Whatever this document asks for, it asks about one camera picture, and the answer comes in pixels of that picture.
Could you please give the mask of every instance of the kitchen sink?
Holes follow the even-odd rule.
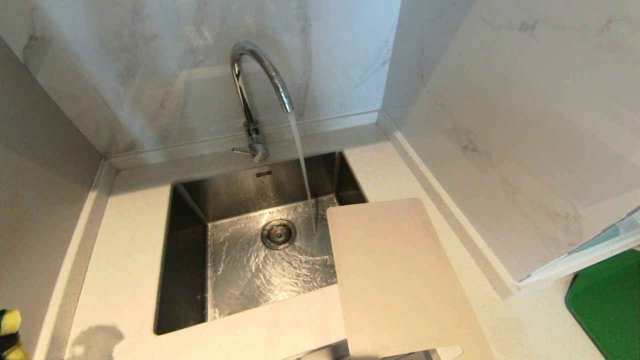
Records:
[[[344,155],[177,183],[154,332],[216,320],[337,282],[326,210],[366,199]]]

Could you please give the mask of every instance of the white countertop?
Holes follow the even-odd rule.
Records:
[[[423,201],[496,359],[602,359],[564,306],[570,279],[501,300],[375,124],[303,141],[307,154],[344,149],[369,201]],[[296,156],[290,139],[270,143],[269,150],[270,162]],[[113,354],[116,360],[282,360],[345,338],[338,285],[161,336],[153,333],[171,184],[251,166],[250,157],[229,151],[118,174],[77,305],[67,359]]]

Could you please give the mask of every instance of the faucet handle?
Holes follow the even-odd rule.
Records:
[[[244,147],[234,147],[233,149],[231,149],[231,151],[237,152],[238,154],[247,154],[247,155],[255,156],[255,153],[253,151],[246,149]]]
[[[239,154],[247,154],[247,155],[253,156],[253,160],[256,163],[266,160],[266,158],[269,157],[269,151],[267,150],[267,147],[264,146],[263,143],[259,143],[259,142],[251,143],[249,145],[249,149],[245,149],[242,147],[234,147],[231,150]]]

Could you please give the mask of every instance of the faucet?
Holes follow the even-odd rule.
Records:
[[[237,42],[233,49],[231,49],[231,72],[234,75],[238,96],[240,96],[240,104],[244,111],[244,131],[246,133],[246,139],[249,142],[249,147],[248,149],[234,147],[233,151],[241,154],[249,154],[253,156],[253,160],[258,163],[269,157],[269,150],[267,150],[267,146],[262,139],[258,120],[256,120],[251,113],[251,106],[249,105],[249,101],[244,90],[242,82],[242,66],[240,65],[242,55],[248,55],[253,58],[260,67],[262,67],[273,85],[273,88],[276,90],[278,100],[280,100],[280,105],[282,105],[282,109],[285,113],[293,111],[293,102],[291,101],[291,97],[289,97],[289,92],[287,91],[287,87],[284,85],[280,72],[276,69],[275,65],[273,65],[269,56],[267,56],[261,48],[249,41]]]

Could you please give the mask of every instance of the green object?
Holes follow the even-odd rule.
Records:
[[[640,359],[640,252],[627,250],[581,271],[564,301],[606,359]]]

